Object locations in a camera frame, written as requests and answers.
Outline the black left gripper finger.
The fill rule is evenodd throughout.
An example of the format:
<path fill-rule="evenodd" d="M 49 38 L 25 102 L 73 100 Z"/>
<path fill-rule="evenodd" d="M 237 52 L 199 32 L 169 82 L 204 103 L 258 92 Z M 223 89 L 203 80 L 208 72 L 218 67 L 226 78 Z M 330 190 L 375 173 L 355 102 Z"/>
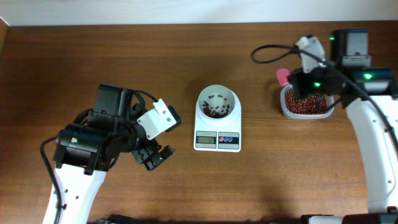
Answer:
<path fill-rule="evenodd" d="M 144 162 L 146 169 L 156 169 L 158 166 L 161 165 L 161 163 L 165 162 L 174 152 L 175 149 L 170 146 L 164 147 L 162 151 L 157 151 L 155 154 L 149 156 L 149 158 Z"/>
<path fill-rule="evenodd" d="M 152 146 L 141 147 L 132 151 L 132 155 L 138 164 L 145 163 L 156 153 L 157 147 Z"/>

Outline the pink measuring scoop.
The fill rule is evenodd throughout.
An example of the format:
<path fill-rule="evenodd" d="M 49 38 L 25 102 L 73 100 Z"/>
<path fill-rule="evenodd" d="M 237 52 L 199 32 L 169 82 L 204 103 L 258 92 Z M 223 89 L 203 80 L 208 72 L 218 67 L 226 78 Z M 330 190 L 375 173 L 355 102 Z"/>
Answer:
<path fill-rule="evenodd" d="M 287 86 L 289 84 L 288 77 L 290 76 L 290 71 L 288 69 L 278 69 L 276 76 L 280 86 Z"/>

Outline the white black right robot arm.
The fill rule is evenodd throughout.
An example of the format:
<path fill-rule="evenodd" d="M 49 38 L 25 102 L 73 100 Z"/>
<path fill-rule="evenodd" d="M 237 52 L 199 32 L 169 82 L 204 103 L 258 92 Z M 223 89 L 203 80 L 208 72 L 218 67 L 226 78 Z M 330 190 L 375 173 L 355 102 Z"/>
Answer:
<path fill-rule="evenodd" d="M 330 59 L 320 41 L 301 37 L 293 51 L 302 68 L 288 82 L 295 96 L 338 95 L 360 148 L 368 189 L 367 213 L 302 215 L 301 223 L 397 223 L 397 82 L 392 70 L 371 66 L 366 29 L 334 30 Z"/>

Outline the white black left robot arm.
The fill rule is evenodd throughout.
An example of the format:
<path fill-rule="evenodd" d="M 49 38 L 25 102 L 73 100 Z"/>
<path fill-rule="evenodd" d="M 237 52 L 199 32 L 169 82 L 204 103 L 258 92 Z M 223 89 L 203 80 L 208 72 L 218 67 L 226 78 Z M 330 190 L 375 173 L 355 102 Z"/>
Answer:
<path fill-rule="evenodd" d="M 146 109 L 145 92 L 101 84 L 95 105 L 40 145 L 52 181 L 44 223 L 86 223 L 107 172 L 122 153 L 154 170 L 173 153 L 156 137 L 180 125 L 162 99 Z"/>

